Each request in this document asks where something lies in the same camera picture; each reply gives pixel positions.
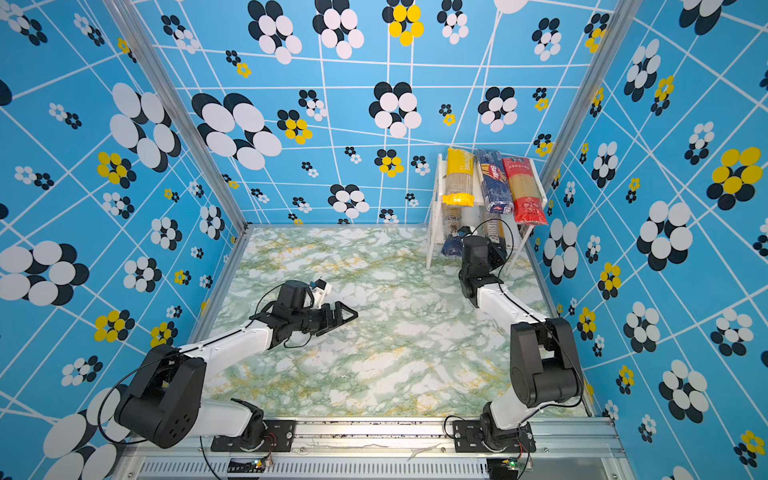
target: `robotic arm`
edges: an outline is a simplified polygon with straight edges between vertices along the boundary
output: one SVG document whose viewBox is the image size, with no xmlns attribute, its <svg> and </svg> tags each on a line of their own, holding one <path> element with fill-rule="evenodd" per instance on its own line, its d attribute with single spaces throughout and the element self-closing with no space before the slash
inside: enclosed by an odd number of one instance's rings
<svg viewBox="0 0 768 480">
<path fill-rule="evenodd" d="M 462 293 L 510 332 L 512 385 L 483 408 L 482 442 L 492 451 L 502 451 L 519 440 L 532 452 L 535 444 L 528 419 L 545 406 L 581 396 L 581 364 L 571 326 L 562 318 L 547 319 L 531 310 L 491 275 L 501 264 L 489 261 L 488 238 L 470 235 L 463 243 L 458 274 Z M 552 355 L 542 359 L 539 346 Z"/>
<path fill-rule="evenodd" d="M 357 312 L 341 302 L 333 309 L 323 303 L 330 291 L 322 280 L 289 280 L 280 286 L 277 300 L 236 329 L 180 348 L 154 347 L 121 396 L 116 420 L 163 449 L 187 436 L 205 435 L 257 448 L 265 435 L 264 412 L 239 399 L 202 399 L 203 384 L 228 366 L 278 346 L 293 332 L 321 336 L 356 319 Z M 344 313 L 351 315 L 345 318 Z"/>
</svg>

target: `blue pasta package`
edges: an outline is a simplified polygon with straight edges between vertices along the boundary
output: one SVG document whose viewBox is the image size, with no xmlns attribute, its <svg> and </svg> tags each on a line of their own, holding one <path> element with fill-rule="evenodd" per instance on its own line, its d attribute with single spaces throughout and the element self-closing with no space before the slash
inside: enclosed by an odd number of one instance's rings
<svg viewBox="0 0 768 480">
<path fill-rule="evenodd" d="M 490 214 L 511 214 L 512 194 L 509 191 L 507 174 L 504 172 L 501 152 L 477 149 L 475 158 L 482 172 L 480 188 L 486 209 Z"/>
</svg>

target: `green and white marble surface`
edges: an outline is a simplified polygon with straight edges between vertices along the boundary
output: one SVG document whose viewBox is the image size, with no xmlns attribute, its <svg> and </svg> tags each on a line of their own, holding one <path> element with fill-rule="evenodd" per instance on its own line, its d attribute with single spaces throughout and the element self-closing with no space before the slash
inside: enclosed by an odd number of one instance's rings
<svg viewBox="0 0 768 480">
<path fill-rule="evenodd" d="M 286 280 L 324 279 L 333 285 L 326 301 L 343 301 L 359 318 L 303 348 L 245 359 L 210 380 L 204 396 L 247 400 L 268 416 L 479 415 L 509 387 L 508 333 L 462 296 L 459 260 L 438 255 L 425 268 L 426 234 L 411 227 L 256 228 L 212 334 L 239 326 Z M 525 255 L 502 278 L 548 315 Z M 294 336 L 289 345 L 305 339 Z"/>
</svg>

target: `red pasta package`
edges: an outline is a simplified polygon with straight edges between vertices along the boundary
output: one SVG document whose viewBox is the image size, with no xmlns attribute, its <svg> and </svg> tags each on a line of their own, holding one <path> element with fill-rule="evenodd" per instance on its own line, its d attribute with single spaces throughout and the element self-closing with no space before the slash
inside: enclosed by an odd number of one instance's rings
<svg viewBox="0 0 768 480">
<path fill-rule="evenodd" d="M 515 205 L 515 222 L 522 225 L 547 225 L 531 161 L 525 157 L 505 157 L 502 162 Z"/>
</svg>

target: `white shelf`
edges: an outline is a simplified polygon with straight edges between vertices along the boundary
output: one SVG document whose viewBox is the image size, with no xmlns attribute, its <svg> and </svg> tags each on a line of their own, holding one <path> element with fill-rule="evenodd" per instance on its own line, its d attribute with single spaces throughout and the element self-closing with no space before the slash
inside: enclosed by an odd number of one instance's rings
<svg viewBox="0 0 768 480">
<path fill-rule="evenodd" d="M 541 195 L 541 208 L 544 209 L 547 206 L 547 195 L 544 192 L 544 187 L 541 185 L 541 180 L 538 177 L 538 171 L 536 170 L 534 161 L 531 159 L 528 159 L 528 161 L 531 162 L 531 169 L 533 170 L 534 178 L 536 179 L 536 185 L 538 186 L 539 194 Z M 442 245 L 445 242 L 445 232 L 443 232 L 442 229 L 442 206 L 444 205 L 442 202 L 442 196 L 445 194 L 445 178 L 448 175 L 447 165 L 447 162 L 443 160 L 442 154 L 438 154 L 437 172 L 435 173 L 435 188 L 432 195 L 432 204 L 430 205 L 431 212 L 429 214 L 429 237 L 427 239 L 428 244 L 426 258 L 427 270 L 429 270 L 429 267 L 432 266 L 432 256 L 434 254 L 435 245 Z M 474 172 L 475 173 L 472 176 L 472 194 L 475 196 L 475 204 L 472 207 L 461 207 L 462 212 L 469 213 L 467 211 L 468 209 L 485 207 L 485 197 L 483 196 L 482 189 L 480 188 L 480 176 L 482 174 L 480 169 L 477 168 L 476 163 L 474 166 Z M 465 217 L 466 215 L 462 215 L 462 225 L 466 225 L 474 229 L 480 223 L 479 221 L 465 221 Z M 528 241 L 528 237 L 531 236 L 531 232 L 533 231 L 534 226 L 526 226 L 525 235 L 520 237 L 520 229 L 518 224 L 515 222 L 515 216 L 502 215 L 502 219 L 506 221 L 510 227 L 512 227 L 513 231 L 510 232 L 502 224 L 502 228 L 505 229 L 505 237 L 512 238 L 515 245 L 514 254 L 505 266 L 505 271 L 508 271 L 508 269 L 511 268 L 510 266 L 515 263 L 515 260 L 517 260 L 523 246 L 525 245 L 525 242 Z"/>
</svg>

